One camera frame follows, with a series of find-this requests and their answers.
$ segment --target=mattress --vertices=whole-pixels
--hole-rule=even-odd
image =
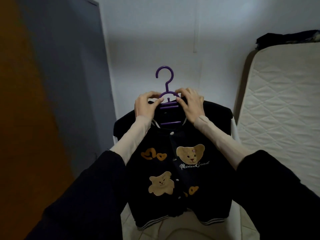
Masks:
[[[267,151],[320,196],[320,43],[255,55],[237,128],[243,145]]]

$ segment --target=right hand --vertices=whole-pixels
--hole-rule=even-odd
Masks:
[[[205,111],[203,109],[204,97],[200,96],[196,90],[192,88],[180,88],[175,92],[181,93],[181,97],[185,96],[188,101],[188,104],[186,104],[181,98],[177,97],[177,102],[182,106],[188,121],[194,125],[199,116],[205,116]]]

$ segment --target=black varsity jacket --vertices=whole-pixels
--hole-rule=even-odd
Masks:
[[[209,120],[230,135],[231,110],[208,101],[203,107]],[[158,126],[177,120],[182,121],[178,126]],[[114,125],[114,136],[120,140],[134,121],[134,111],[123,116]],[[235,170],[186,120],[181,107],[156,109],[151,128],[126,165],[126,175],[128,203],[140,230],[187,210],[204,225],[229,216]]]

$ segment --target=jacket sleeve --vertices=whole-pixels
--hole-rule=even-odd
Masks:
[[[246,210],[261,239],[319,237],[320,198],[265,151],[239,164],[234,201]]]
[[[125,180],[122,158],[112,151],[102,153],[44,210],[26,239],[122,239]]]

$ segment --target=left hand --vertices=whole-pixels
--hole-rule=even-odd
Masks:
[[[136,114],[136,117],[139,115],[143,115],[148,117],[151,121],[153,120],[153,117],[155,115],[156,107],[164,100],[164,98],[159,98],[161,93],[159,92],[146,92],[144,94],[141,94],[134,103],[134,113]],[[153,98],[159,98],[156,101],[154,101],[153,104],[148,103],[148,99]]]

